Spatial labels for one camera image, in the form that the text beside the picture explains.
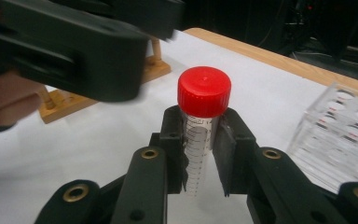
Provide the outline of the wooden test tube rack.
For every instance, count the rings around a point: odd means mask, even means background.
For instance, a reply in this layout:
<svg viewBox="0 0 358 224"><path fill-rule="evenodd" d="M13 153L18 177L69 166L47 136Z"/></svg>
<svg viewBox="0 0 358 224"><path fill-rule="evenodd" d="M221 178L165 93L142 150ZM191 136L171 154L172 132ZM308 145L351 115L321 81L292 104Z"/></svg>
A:
<svg viewBox="0 0 358 224"><path fill-rule="evenodd" d="M156 37L151 37L150 40L152 55L145 59L143 83L165 76L172 71L171 67L162 60L160 40ZM39 92L39 96L43 100L43 104L39 107L39 115L46 124L96 104L95 100L62 90L48 91L44 88Z"/></svg>

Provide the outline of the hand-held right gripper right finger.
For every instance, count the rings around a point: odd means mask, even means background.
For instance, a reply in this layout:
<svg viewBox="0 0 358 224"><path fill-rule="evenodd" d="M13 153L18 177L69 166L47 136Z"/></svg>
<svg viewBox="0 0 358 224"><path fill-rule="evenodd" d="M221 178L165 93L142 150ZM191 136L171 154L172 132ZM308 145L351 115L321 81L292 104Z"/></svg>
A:
<svg viewBox="0 0 358 224"><path fill-rule="evenodd" d="M248 193L256 146L255 136L240 115L228 108L218 122L213 143L213 157L226 197Z"/></svg>

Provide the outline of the clear plastic test tube rack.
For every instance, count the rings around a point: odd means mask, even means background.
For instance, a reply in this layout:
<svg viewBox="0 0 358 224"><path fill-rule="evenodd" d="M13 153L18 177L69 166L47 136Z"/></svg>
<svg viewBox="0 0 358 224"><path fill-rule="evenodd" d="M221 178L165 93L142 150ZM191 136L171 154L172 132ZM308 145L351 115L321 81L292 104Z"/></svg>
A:
<svg viewBox="0 0 358 224"><path fill-rule="evenodd" d="M286 153L325 189L358 182L358 90L328 87L305 111Z"/></svg>

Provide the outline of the red-capped clear test tube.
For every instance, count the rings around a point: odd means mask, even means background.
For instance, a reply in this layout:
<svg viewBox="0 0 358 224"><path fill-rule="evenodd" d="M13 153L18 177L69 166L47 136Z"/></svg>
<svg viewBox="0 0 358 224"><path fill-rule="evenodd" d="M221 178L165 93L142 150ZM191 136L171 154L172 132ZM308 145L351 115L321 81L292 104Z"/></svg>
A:
<svg viewBox="0 0 358 224"><path fill-rule="evenodd" d="M184 128L184 187L189 196L195 197L200 192L206 158L213 149L217 125L227 110L230 92L228 75L210 66L189 68L178 79L177 103Z"/></svg>

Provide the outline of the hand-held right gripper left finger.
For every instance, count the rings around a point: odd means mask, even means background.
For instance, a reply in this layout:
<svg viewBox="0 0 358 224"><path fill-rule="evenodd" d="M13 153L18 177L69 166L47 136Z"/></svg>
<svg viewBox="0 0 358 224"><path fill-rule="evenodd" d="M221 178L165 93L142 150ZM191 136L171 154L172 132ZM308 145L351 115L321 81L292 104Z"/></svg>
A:
<svg viewBox="0 0 358 224"><path fill-rule="evenodd" d="M183 149L183 117L178 105L164 111L159 133L152 133L150 146L160 147L167 157L168 193L179 194L183 189L185 168Z"/></svg>

